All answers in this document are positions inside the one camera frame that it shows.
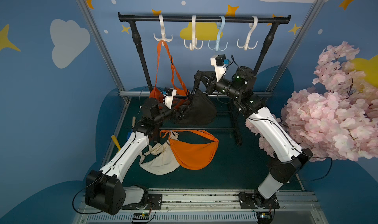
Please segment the orange crescent bag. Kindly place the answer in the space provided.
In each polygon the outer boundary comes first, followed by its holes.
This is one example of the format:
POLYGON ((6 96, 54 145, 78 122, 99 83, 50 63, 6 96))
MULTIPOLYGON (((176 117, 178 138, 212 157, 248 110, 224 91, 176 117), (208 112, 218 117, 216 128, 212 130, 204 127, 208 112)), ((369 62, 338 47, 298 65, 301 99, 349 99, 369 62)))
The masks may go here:
POLYGON ((219 140, 205 130, 161 130, 161 138, 168 134, 173 135, 178 132, 190 132, 210 140, 206 144, 190 144, 177 139, 168 138, 170 148, 176 161, 180 166, 189 170, 201 170, 211 163, 219 146, 219 140))

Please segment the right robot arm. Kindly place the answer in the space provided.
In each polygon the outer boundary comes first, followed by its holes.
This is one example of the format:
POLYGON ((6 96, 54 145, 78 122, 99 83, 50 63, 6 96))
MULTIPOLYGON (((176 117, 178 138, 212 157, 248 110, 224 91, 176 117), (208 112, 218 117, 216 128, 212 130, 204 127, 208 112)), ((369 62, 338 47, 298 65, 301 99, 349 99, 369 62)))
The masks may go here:
POLYGON ((313 153, 310 149, 302 149, 279 125, 262 99, 253 93, 256 75, 252 69, 239 67, 231 80, 224 77, 225 73, 225 66, 216 66, 214 71, 198 71, 194 76, 195 84, 203 83, 208 94, 218 91, 231 98, 247 121, 273 148, 274 158, 269 174, 255 192, 260 202, 268 201, 301 170, 313 153))

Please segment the cream crescent bag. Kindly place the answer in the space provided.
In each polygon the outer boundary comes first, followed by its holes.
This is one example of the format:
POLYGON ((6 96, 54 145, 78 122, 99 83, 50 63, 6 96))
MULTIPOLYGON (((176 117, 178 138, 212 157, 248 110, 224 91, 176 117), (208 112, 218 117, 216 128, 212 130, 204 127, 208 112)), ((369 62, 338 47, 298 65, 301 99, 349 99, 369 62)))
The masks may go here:
POLYGON ((145 171, 154 175, 165 175, 175 171, 180 165, 177 162, 173 151, 170 147, 170 140, 165 143, 157 143, 154 146, 149 145, 148 151, 140 153, 139 166, 145 171), (149 155, 155 156, 149 162, 144 162, 149 155))

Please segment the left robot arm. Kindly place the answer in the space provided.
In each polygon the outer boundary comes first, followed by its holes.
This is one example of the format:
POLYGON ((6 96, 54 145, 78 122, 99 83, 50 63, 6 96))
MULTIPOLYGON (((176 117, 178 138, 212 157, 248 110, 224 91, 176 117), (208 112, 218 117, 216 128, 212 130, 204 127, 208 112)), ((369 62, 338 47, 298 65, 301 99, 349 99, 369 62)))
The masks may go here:
POLYGON ((162 123, 176 116, 173 100, 173 96, 165 96, 163 103, 159 103, 156 98, 144 101, 142 119, 135 124, 128 141, 99 171, 92 170, 87 175, 86 205, 110 215, 117 214, 127 205, 141 208, 147 205, 147 190, 139 186, 124 188, 123 181, 142 150, 158 137, 162 123))

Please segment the black sling bag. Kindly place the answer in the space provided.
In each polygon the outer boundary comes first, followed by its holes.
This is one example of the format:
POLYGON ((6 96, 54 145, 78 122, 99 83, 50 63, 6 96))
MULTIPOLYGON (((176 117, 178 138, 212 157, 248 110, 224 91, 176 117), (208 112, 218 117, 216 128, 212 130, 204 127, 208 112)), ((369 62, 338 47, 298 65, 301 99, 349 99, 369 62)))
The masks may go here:
POLYGON ((186 99, 179 99, 174 106, 184 112, 184 119, 175 122, 179 125, 207 125, 217 116, 217 109, 207 94, 200 89, 188 92, 186 99))

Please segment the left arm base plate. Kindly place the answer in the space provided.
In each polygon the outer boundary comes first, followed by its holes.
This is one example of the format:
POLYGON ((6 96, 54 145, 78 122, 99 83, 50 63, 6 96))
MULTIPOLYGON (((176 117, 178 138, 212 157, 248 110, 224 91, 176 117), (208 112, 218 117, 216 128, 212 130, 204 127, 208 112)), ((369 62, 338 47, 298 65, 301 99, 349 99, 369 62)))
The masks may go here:
POLYGON ((127 204, 122 207, 122 210, 160 210, 162 205, 162 194, 148 194, 144 196, 139 203, 127 204))

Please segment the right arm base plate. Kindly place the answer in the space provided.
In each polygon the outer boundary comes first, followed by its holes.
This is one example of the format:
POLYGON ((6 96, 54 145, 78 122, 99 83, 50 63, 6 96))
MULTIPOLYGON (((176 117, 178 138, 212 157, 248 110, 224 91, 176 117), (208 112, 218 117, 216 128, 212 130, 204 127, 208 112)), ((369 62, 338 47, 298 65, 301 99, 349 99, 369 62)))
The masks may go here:
POLYGON ((258 191, 240 192, 238 194, 241 209, 279 209, 277 196, 264 198, 258 191))

